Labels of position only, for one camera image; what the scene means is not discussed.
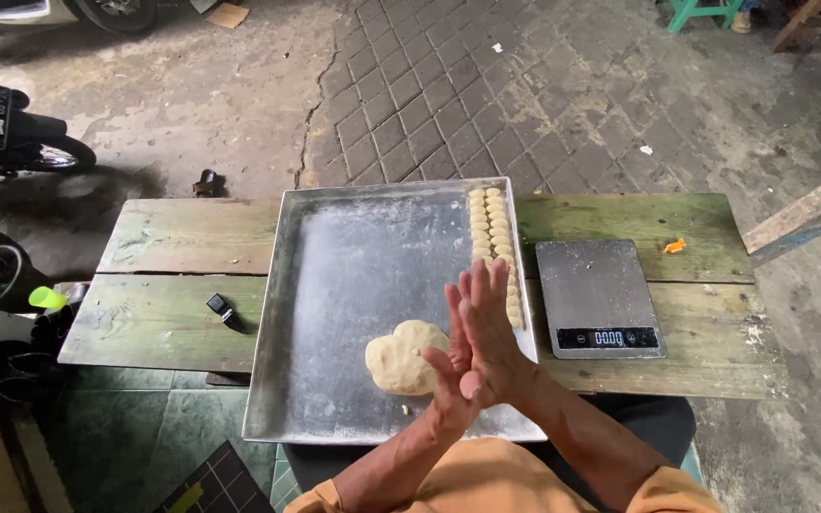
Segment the person's right hand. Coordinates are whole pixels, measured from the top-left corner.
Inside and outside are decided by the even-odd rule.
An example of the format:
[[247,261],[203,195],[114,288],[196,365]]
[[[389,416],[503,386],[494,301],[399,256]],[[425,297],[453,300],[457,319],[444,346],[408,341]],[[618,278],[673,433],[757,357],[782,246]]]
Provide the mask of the person's right hand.
[[465,397],[476,394],[482,408],[502,402],[516,405],[519,398],[533,393],[539,369],[522,354],[512,333],[506,315],[508,276],[505,260],[496,258],[487,267],[482,258],[474,258],[471,274],[462,273],[458,284],[462,327],[473,352],[471,371],[462,377],[461,390]]

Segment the green stool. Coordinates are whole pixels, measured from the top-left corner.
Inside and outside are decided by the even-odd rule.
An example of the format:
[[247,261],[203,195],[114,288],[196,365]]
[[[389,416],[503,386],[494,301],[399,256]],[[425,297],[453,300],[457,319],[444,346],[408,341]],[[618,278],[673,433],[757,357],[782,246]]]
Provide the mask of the green stool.
[[676,34],[690,17],[724,17],[721,29],[727,30],[734,22],[734,16],[736,16],[737,9],[740,8],[743,0],[727,0],[727,2],[726,6],[696,7],[698,0],[670,0],[677,12],[674,13],[673,19],[667,25],[667,31]]

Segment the small orange object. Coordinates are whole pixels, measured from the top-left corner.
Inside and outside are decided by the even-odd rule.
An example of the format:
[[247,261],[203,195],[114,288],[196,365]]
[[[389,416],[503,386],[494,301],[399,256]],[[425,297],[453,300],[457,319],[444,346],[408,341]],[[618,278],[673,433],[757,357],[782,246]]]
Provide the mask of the small orange object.
[[677,242],[671,242],[667,246],[664,247],[664,253],[676,253],[677,251],[682,251],[686,247],[686,241],[681,238],[677,239]]

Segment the brick pavement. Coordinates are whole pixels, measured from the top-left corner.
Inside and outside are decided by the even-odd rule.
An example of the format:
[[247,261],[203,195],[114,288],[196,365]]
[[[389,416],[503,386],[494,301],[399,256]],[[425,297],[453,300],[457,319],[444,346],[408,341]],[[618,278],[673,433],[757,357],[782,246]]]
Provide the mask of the brick pavement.
[[597,17],[559,0],[349,6],[300,185],[507,175],[519,192],[706,190],[687,171],[705,167],[694,106],[655,97],[667,77],[630,42],[649,28],[615,13],[620,29],[599,40]]

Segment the digital kitchen scale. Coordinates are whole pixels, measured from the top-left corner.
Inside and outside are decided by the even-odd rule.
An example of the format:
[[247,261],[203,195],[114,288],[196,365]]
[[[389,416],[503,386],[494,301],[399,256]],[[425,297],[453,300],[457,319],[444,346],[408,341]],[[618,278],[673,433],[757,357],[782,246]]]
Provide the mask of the digital kitchen scale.
[[540,242],[536,250],[554,356],[667,356],[635,242]]

